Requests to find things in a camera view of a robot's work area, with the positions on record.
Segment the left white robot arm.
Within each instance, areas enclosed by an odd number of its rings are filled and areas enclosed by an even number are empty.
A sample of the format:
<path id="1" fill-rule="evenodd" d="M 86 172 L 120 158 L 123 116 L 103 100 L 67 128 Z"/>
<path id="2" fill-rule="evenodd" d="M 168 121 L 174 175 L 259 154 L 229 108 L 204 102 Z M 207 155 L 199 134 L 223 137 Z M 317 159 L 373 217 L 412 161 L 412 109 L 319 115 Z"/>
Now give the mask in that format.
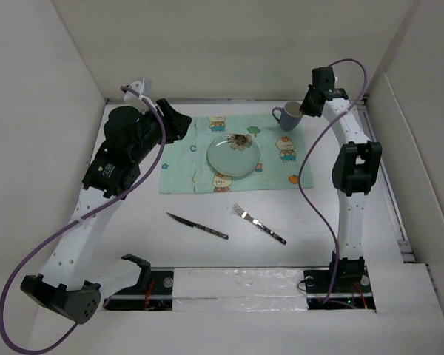
<path id="1" fill-rule="evenodd" d="M 82 180 L 71 227 L 40 272 L 21 282 L 20 289 L 41 307 L 79 325 L 113 294 L 139 294 L 151 283 L 149 262 L 135 255 L 124 255 L 97 275 L 91 274 L 90 261 L 111 217 L 137 185 L 141 161 L 155 146 L 183 139 L 192 123 L 165 99 L 158 100 L 156 109 L 118 106 L 109 112 L 104 141 Z"/>

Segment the green floral plate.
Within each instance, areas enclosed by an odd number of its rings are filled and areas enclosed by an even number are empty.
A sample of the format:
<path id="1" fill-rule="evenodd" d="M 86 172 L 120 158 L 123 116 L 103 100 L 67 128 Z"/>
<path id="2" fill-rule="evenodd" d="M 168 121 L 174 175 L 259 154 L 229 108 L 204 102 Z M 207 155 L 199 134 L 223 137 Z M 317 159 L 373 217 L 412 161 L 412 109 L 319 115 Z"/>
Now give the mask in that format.
<path id="1" fill-rule="evenodd" d="M 258 165 L 260 148 L 250 135 L 233 133 L 211 142 L 206 156 L 217 173 L 239 178 L 252 172 Z"/>

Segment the green cartoon print cloth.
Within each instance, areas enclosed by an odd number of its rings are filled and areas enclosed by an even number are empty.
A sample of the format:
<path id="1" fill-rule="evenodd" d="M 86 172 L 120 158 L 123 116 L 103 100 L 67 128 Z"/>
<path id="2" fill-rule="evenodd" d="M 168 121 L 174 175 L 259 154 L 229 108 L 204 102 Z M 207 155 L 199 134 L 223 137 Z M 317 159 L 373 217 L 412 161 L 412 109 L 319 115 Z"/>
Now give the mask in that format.
<path id="1" fill-rule="evenodd" d="M 211 142 L 222 135 L 250 135 L 260 148 L 260 161 L 243 177 L 217 173 L 207 160 Z M 252 190 L 295 189 L 314 185 L 310 167 L 300 165 L 306 155 L 303 130 L 283 131 L 270 113 L 199 116 L 187 136 L 167 145 L 161 159 L 161 194 L 205 194 Z"/>

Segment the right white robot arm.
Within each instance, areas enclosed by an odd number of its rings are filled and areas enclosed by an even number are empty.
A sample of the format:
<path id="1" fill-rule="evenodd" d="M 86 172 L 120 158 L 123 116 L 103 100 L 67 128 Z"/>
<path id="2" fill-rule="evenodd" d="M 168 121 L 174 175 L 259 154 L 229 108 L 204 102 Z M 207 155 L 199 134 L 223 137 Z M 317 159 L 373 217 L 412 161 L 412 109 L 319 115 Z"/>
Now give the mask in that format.
<path id="1" fill-rule="evenodd" d="M 310 294 L 347 292 L 360 282 L 365 259 L 362 250 L 363 213 L 367 197 L 377 181 L 383 148 L 363 132 L 349 97 L 335 86 L 332 67 L 312 70 L 312 83 L 300 111 L 311 117 L 324 117 L 340 146 L 332 168 L 332 183 L 339 200 L 339 225 L 332 261 L 326 270 L 304 271 Z"/>

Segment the purple ceramic mug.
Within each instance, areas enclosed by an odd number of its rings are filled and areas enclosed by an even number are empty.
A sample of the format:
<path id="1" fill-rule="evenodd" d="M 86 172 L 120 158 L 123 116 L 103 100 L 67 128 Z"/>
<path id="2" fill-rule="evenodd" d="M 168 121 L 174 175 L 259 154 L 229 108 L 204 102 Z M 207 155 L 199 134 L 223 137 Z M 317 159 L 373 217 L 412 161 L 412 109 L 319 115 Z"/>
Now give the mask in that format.
<path id="1" fill-rule="evenodd" d="M 300 123 L 303 117 L 300 107 L 300 102 L 288 101 L 282 107 L 274 107 L 272 117 L 282 130 L 290 132 Z"/>

